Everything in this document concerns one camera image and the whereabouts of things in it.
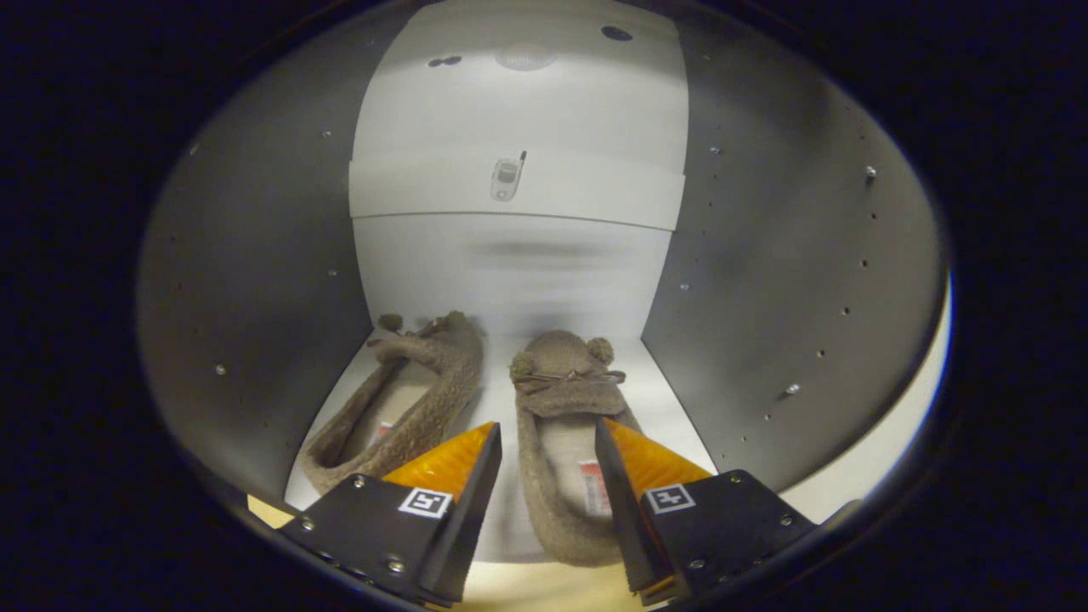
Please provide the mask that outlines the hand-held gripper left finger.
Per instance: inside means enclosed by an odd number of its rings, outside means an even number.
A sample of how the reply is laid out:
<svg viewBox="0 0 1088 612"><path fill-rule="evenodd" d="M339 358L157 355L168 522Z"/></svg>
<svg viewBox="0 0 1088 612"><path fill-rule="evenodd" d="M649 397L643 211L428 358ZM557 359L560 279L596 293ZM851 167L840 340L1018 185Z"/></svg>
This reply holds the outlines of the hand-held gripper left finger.
<svg viewBox="0 0 1088 612"><path fill-rule="evenodd" d="M280 533L351 580L448 608L462 600L500 462L500 425L483 423L383 478L349 475Z"/></svg>

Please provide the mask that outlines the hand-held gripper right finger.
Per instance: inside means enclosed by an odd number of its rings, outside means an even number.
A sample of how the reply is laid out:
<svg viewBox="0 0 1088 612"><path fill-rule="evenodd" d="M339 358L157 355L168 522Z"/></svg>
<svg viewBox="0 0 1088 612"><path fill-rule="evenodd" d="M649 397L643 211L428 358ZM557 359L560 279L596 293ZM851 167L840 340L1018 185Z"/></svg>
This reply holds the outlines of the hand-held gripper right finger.
<svg viewBox="0 0 1088 612"><path fill-rule="evenodd" d="M710 473L602 417L595 451L630 592L680 604L733 585L816 530L746 470Z"/></svg>

